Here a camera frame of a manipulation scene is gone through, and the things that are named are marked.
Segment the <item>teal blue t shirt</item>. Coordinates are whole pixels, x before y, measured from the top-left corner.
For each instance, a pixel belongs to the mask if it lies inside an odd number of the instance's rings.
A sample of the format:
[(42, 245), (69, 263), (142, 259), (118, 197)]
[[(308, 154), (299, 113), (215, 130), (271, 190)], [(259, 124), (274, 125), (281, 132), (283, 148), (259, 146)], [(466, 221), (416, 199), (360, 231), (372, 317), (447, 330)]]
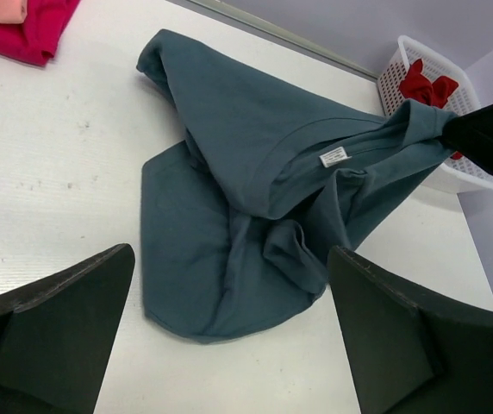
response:
[(185, 128), (142, 169), (143, 306), (196, 342), (307, 310), (329, 250), (357, 248), (451, 153), (450, 111), (407, 100), (374, 116), (170, 30), (137, 68)]

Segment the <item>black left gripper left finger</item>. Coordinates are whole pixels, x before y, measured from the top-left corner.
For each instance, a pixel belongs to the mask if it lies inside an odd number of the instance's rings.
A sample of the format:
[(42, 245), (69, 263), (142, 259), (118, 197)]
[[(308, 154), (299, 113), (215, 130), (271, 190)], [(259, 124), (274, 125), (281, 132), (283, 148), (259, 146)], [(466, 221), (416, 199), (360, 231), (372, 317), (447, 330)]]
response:
[(0, 294), (0, 413), (92, 413), (134, 273), (118, 244)]

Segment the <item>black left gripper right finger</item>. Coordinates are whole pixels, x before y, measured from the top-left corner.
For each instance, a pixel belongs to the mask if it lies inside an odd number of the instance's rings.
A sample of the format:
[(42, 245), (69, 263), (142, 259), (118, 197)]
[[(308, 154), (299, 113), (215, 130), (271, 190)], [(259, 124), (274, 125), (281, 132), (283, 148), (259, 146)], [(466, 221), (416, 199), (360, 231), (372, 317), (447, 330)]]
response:
[(345, 248), (329, 284), (363, 413), (493, 413), (493, 311)]

